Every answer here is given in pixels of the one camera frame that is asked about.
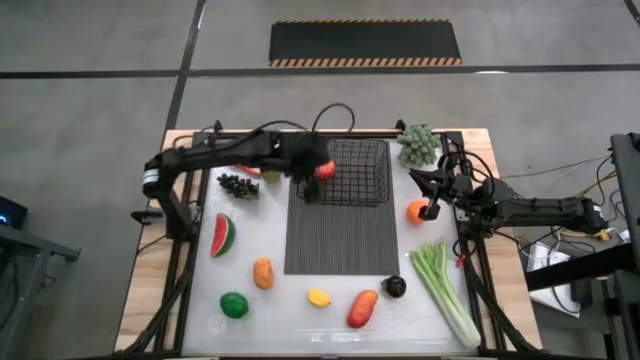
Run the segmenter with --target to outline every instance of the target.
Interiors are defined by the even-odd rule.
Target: black mat
[[[273,67],[461,63],[447,19],[284,20],[271,27]]]
[[[383,156],[382,171],[392,189],[388,147]],[[339,161],[335,158],[338,169]],[[291,185],[285,274],[399,274],[393,204],[393,192],[388,191],[377,206],[307,205]]]

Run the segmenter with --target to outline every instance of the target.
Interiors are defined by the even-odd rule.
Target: floor
[[[264,68],[272,22],[321,18],[447,17],[466,66],[640,63],[640,27],[622,0],[208,0],[194,22],[196,6],[0,0],[0,72],[177,70],[192,22],[199,32],[185,66]],[[29,207],[29,231],[82,248],[77,263],[52,264],[57,281],[37,298],[23,358],[112,350],[140,233],[129,213],[145,205],[142,165],[159,149],[165,126],[195,129],[219,119],[249,128],[277,118],[311,124],[324,105],[343,101],[360,128],[397,119],[487,127],[502,175],[597,157],[611,134],[640,131],[640,72],[534,70],[189,78],[169,116],[183,76],[0,77],[0,194]],[[344,114],[328,115],[322,126],[344,123]],[[549,186],[557,173],[510,183],[525,196],[569,196],[595,181],[596,165]],[[606,183],[606,194],[616,187]],[[604,356],[591,329],[597,321],[567,327],[564,315],[538,307],[536,314],[553,352]],[[585,336],[592,347],[580,346]]]

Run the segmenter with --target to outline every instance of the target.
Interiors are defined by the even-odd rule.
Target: gray metal stand
[[[11,314],[8,315],[9,318],[3,330],[6,333],[4,336],[6,343],[0,349],[0,360],[17,359],[18,340],[24,330],[35,295],[42,286],[47,260],[51,255],[59,255],[63,256],[66,261],[76,261],[80,256],[80,249],[72,249],[8,226],[0,226],[0,246],[4,248],[0,270],[6,268],[11,256],[17,254],[35,256],[29,276],[24,282],[26,285],[22,285],[19,288],[16,305]]]

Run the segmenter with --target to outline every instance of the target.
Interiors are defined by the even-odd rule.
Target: celery
[[[440,312],[458,340],[468,348],[480,345],[480,333],[447,277],[447,246],[439,241],[411,251],[411,263],[426,284]]]

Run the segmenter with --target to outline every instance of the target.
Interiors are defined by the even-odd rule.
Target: orange
[[[412,201],[407,208],[407,218],[412,224],[420,225],[424,220],[420,219],[420,209],[427,206],[428,202],[424,199]]]

